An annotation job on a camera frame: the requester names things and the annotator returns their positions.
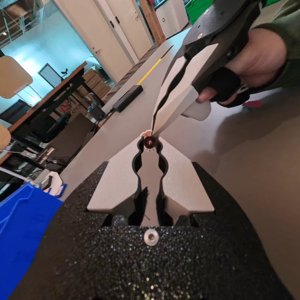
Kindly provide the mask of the white waste bin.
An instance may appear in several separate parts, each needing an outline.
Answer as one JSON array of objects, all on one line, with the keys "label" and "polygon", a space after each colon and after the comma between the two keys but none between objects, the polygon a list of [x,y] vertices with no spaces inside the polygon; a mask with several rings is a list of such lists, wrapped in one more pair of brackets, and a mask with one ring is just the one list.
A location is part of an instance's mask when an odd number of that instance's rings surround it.
[{"label": "white waste bin", "polygon": [[182,31],[189,23],[183,0],[172,0],[172,5],[175,13],[176,28]]}]

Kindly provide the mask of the wooden post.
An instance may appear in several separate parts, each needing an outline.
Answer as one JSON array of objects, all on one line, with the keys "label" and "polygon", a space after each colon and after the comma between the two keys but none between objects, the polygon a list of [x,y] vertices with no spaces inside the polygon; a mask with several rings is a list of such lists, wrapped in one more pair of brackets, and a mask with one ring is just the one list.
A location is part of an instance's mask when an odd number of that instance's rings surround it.
[{"label": "wooden post", "polygon": [[156,11],[152,3],[150,3],[148,0],[139,0],[139,3],[155,39],[156,46],[160,47],[166,41],[166,37],[159,23]]}]

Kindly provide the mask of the blue plastic bin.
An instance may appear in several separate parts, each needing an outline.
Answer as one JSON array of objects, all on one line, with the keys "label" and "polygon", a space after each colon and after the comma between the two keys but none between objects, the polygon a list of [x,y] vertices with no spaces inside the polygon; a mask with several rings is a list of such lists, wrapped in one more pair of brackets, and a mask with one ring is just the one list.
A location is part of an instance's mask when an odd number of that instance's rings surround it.
[{"label": "blue plastic bin", "polygon": [[0,299],[12,294],[61,207],[55,196],[27,183],[0,204]]}]

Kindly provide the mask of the person's right forearm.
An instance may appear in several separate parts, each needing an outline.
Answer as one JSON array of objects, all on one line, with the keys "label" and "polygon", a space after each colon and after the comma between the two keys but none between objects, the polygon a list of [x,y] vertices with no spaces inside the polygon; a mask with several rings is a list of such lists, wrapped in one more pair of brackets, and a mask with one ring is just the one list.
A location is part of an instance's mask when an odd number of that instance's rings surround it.
[{"label": "person's right forearm", "polygon": [[279,73],[270,83],[257,88],[249,88],[250,94],[276,88],[299,87],[300,1],[285,1],[270,23],[263,23],[254,27],[254,29],[262,28],[278,34],[283,39],[287,48],[287,58]]}]

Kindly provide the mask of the white recycling bin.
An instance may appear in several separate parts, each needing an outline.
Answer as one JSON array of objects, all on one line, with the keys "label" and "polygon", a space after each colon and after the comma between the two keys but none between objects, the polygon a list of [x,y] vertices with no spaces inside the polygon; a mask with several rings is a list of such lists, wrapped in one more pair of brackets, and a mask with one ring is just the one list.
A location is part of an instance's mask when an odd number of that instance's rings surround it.
[{"label": "white recycling bin", "polygon": [[155,6],[155,12],[165,38],[168,39],[175,35],[178,32],[178,24],[172,1],[161,1]]}]

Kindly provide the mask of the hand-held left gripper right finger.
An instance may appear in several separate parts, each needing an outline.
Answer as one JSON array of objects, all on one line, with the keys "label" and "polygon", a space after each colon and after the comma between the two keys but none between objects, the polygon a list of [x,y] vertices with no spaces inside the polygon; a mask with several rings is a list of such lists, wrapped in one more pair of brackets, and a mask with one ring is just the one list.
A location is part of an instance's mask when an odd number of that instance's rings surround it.
[{"label": "hand-held left gripper right finger", "polygon": [[160,226],[173,226],[181,216],[212,213],[213,204],[190,159],[163,138],[156,146],[158,167],[162,172],[156,198]]}]

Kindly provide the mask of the green plastic crate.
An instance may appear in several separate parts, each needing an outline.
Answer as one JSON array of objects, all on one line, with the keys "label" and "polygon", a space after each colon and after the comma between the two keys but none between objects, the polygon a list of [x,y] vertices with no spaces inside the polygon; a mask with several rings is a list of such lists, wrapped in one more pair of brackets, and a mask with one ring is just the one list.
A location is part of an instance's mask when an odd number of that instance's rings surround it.
[{"label": "green plastic crate", "polygon": [[185,5],[186,13],[192,25],[211,7],[213,0],[191,0]]}]

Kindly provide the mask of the white door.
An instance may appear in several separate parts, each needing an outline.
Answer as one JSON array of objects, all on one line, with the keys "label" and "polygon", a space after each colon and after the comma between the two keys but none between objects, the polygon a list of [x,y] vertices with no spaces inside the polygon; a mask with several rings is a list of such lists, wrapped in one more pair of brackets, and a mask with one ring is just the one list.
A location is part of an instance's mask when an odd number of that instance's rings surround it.
[{"label": "white door", "polygon": [[126,38],[140,60],[152,47],[152,42],[136,1],[108,0],[115,19],[119,21]]},{"label": "white door", "polygon": [[111,25],[93,0],[54,0],[110,78],[118,83],[133,67]]}]

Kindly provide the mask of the dark grey usb hub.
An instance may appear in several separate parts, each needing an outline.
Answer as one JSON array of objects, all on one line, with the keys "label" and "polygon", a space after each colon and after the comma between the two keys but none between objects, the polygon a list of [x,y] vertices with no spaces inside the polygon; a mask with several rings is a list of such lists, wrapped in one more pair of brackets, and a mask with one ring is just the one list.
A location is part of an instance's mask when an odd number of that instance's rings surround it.
[{"label": "dark grey usb hub", "polygon": [[94,101],[91,103],[91,105],[88,108],[88,113],[96,120],[99,121],[105,116],[105,112],[102,110],[102,107],[104,106],[104,102],[99,99],[97,95],[94,93],[89,93],[88,97],[91,101]]}]

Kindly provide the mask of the brown cardboard panel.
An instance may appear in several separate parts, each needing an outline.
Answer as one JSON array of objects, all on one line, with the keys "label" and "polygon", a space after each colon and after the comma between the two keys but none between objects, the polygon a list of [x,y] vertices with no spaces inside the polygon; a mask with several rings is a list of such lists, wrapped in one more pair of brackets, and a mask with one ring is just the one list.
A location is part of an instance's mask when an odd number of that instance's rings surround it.
[{"label": "brown cardboard panel", "polygon": [[93,123],[83,114],[78,114],[47,146],[52,150],[46,161],[57,161],[66,165],[81,149],[86,135],[93,127]]}]

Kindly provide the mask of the person's right hand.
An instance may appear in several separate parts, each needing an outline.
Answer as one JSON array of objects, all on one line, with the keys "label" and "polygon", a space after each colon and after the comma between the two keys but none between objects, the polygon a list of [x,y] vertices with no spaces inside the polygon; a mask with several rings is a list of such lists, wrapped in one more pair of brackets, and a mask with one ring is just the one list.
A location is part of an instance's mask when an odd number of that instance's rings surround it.
[{"label": "person's right hand", "polygon": [[237,74],[249,88],[269,84],[282,68],[287,57],[283,39],[264,28],[252,29],[248,43],[225,67]]}]

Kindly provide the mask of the stack of cardboard boxes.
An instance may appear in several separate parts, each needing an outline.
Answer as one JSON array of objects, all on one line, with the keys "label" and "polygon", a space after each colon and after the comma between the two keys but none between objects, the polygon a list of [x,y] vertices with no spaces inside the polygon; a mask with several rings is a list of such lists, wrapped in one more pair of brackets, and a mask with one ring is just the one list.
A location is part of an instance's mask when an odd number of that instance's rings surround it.
[{"label": "stack of cardboard boxes", "polygon": [[72,104],[72,110],[78,110],[81,114],[86,115],[88,107],[95,104],[94,98],[90,95],[90,91],[81,85],[84,81],[85,84],[92,90],[92,94],[98,96],[104,103],[104,97],[111,91],[111,87],[107,85],[102,78],[93,70],[89,69],[84,72],[82,68],[79,73],[73,77],[74,85],[77,87],[70,96]]}]

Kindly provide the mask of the wooden chair back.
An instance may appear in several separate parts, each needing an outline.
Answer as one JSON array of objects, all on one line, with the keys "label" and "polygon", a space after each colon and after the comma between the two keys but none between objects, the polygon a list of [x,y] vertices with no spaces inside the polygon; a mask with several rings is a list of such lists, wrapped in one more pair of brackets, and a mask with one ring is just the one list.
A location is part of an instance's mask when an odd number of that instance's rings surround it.
[{"label": "wooden chair back", "polygon": [[32,76],[12,57],[0,58],[0,96],[11,99],[33,83]]}]

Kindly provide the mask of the wooden chair seat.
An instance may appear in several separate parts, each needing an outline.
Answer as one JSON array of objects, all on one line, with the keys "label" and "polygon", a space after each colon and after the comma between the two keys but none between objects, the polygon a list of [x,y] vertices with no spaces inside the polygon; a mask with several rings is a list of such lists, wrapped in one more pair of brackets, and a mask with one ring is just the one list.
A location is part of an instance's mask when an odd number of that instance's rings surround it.
[{"label": "wooden chair seat", "polygon": [[0,124],[0,151],[3,151],[10,143],[11,134],[6,127]]}]

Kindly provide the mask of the black rectangular power brick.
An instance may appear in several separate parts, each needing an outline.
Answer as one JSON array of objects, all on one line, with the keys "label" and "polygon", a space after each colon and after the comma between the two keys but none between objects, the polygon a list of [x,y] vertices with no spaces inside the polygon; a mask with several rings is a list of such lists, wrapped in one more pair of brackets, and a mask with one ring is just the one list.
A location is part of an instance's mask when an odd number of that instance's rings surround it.
[{"label": "black rectangular power brick", "polygon": [[141,92],[141,85],[133,85],[121,98],[112,106],[113,111],[121,113]]}]

